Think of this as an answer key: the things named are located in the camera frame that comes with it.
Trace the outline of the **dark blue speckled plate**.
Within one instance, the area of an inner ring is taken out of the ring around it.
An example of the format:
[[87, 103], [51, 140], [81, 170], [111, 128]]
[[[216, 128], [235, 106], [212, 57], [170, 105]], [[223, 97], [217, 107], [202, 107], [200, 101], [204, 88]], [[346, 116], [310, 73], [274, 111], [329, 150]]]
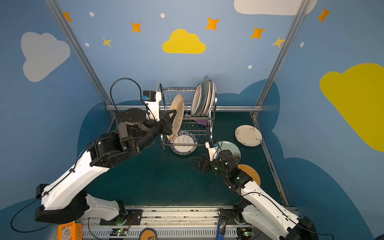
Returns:
[[178, 94], [172, 104], [170, 110], [176, 110], [176, 113], [172, 115], [174, 117], [173, 123], [172, 123], [172, 134], [170, 136], [167, 136], [168, 140], [173, 143], [175, 138], [178, 136], [178, 132], [180, 130], [180, 127], [182, 125], [183, 116], [184, 116], [184, 96], [182, 94]]

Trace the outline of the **green rim lettered plate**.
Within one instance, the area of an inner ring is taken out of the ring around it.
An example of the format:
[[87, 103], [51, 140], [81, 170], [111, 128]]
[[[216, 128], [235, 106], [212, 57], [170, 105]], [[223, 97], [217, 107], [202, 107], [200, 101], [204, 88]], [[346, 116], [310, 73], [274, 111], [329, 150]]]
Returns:
[[174, 139], [171, 150], [181, 156], [192, 154], [198, 147], [197, 138], [191, 134], [182, 134]]

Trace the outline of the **orange sunburst plate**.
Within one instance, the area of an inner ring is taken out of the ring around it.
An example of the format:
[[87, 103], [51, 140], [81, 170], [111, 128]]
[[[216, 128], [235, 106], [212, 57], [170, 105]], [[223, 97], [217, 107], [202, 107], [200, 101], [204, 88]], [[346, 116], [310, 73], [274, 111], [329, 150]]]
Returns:
[[217, 86], [214, 82], [213, 82], [213, 93], [212, 93], [211, 105], [212, 105], [211, 116], [213, 116], [217, 107]]
[[198, 84], [194, 93], [193, 102], [191, 105], [191, 115], [194, 116], [197, 112], [197, 109], [200, 105], [202, 97], [202, 86], [201, 84]]

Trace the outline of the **plain pale green plate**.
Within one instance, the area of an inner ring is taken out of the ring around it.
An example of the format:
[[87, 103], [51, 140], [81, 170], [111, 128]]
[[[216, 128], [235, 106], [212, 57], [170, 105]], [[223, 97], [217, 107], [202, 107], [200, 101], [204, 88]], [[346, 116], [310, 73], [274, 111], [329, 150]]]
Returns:
[[209, 76], [205, 76], [201, 82], [201, 101], [195, 113], [196, 116], [201, 116], [204, 112], [209, 91]]

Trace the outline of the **white cloud motif plate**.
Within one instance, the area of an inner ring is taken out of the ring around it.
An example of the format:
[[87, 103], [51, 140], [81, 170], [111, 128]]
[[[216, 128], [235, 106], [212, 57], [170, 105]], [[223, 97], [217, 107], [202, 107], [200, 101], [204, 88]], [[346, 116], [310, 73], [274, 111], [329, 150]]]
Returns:
[[207, 98], [206, 108], [204, 111], [205, 116], [207, 116], [209, 114], [210, 109], [212, 107], [211, 103], [212, 103], [213, 91], [214, 91], [214, 83], [212, 80], [209, 80], [209, 94], [208, 94], [208, 98]]

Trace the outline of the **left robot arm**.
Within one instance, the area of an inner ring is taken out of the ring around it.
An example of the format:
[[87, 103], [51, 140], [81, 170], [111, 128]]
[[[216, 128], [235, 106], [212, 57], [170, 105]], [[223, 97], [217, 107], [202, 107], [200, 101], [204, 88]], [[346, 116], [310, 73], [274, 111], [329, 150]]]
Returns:
[[41, 205], [35, 220], [66, 224], [80, 218], [96, 218], [111, 225], [123, 225], [128, 212], [121, 200], [107, 201], [88, 194], [85, 187], [119, 163], [137, 156], [158, 135], [171, 136], [180, 129], [184, 110], [161, 111], [159, 120], [147, 118], [142, 109], [128, 109], [116, 118], [115, 132], [92, 141], [76, 163], [50, 185], [39, 185]]

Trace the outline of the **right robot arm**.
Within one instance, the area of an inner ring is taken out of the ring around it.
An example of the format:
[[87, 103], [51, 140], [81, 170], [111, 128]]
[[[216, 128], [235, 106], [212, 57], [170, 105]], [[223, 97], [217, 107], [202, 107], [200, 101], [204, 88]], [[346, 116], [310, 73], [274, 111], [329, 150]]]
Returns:
[[300, 218], [271, 198], [259, 184], [241, 170], [229, 150], [192, 158], [198, 171], [222, 175], [225, 184], [243, 200], [234, 208], [241, 219], [272, 240], [318, 240], [314, 223]]

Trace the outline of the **stainless steel dish rack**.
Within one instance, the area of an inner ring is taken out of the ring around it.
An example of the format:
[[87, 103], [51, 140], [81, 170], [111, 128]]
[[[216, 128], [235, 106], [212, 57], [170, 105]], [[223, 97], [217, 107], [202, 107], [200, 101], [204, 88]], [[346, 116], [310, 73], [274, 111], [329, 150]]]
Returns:
[[[213, 116], [211, 116], [211, 109], [207, 116], [204, 115], [204, 112], [201, 116], [191, 115], [191, 105], [196, 88], [166, 88], [163, 87], [161, 83], [158, 83], [156, 90], [162, 93], [162, 101], [160, 103], [161, 110], [169, 110], [171, 108], [172, 101], [178, 94], [182, 94], [184, 96], [185, 112], [178, 136], [182, 134], [194, 135], [197, 138], [198, 147], [204, 147], [206, 142], [213, 140], [213, 124], [216, 116], [216, 110]], [[201, 126], [198, 125], [195, 120], [209, 120], [209, 124], [207, 126]], [[165, 149], [166, 146], [170, 147], [172, 144], [166, 135], [161, 136], [161, 141], [163, 149]]]

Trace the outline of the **light green flower plate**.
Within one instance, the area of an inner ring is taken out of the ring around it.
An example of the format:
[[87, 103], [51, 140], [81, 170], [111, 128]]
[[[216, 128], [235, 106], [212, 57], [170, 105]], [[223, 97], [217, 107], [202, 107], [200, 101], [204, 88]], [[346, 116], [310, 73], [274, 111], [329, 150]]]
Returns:
[[241, 151], [240, 149], [232, 142], [229, 141], [219, 141], [218, 142], [218, 150], [216, 155], [218, 156], [220, 152], [228, 150], [232, 153], [233, 157], [236, 160], [236, 164], [239, 164], [241, 160]]

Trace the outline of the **orange woven plate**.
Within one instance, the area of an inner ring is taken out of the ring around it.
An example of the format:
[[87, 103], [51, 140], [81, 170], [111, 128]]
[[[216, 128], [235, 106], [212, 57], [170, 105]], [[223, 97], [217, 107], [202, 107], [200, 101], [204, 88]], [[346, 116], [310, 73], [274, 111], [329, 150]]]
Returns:
[[261, 185], [261, 178], [254, 168], [249, 165], [240, 164], [238, 165], [238, 169], [244, 171], [247, 175], [249, 175], [253, 179], [253, 181], [258, 184], [258, 186]]

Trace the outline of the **pink purple silicone spatula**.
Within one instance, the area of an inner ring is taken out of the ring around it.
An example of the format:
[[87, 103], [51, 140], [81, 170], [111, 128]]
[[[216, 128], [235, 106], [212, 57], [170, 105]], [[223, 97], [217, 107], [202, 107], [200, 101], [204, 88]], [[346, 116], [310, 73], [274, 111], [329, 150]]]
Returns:
[[201, 126], [207, 126], [209, 124], [209, 120], [195, 120], [195, 122]]

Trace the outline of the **white red-berry plate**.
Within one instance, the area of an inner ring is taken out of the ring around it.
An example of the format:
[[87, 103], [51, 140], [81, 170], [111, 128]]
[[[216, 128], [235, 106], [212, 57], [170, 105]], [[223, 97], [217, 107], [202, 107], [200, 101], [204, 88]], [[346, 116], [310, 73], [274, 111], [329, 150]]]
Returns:
[[239, 143], [246, 147], [256, 147], [262, 143], [261, 132], [253, 126], [241, 125], [235, 130], [235, 137]]

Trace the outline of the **round black orange logo disc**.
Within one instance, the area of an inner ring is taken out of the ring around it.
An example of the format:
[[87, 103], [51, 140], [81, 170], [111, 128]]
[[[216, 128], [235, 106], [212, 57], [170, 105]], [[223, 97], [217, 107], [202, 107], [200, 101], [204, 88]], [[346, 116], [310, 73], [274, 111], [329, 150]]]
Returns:
[[139, 240], [157, 240], [158, 235], [154, 229], [145, 228], [140, 232]]

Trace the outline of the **orange green box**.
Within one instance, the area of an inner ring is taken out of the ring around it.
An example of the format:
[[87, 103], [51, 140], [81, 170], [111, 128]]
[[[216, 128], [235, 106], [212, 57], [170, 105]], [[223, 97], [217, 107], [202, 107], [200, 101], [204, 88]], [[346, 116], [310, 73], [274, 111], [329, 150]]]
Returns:
[[58, 226], [57, 240], [82, 240], [83, 229], [80, 221], [73, 221]]

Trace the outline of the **blue handled tool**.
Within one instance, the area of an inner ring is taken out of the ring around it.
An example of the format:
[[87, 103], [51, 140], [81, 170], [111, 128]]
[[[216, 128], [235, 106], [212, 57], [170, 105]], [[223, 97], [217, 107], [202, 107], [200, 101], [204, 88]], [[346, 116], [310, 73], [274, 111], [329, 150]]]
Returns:
[[226, 224], [227, 224], [227, 221], [225, 218], [219, 218], [216, 240], [223, 240], [224, 239], [224, 236], [226, 233]]

